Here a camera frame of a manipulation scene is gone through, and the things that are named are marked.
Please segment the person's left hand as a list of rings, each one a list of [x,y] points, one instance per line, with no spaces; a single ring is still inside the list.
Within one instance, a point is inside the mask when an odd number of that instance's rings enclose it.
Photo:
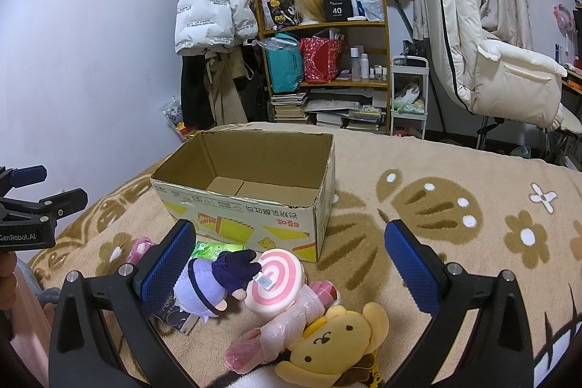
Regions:
[[[18,285],[15,276],[17,256],[14,252],[2,252],[0,254],[0,309],[10,310],[16,300],[16,287]]]

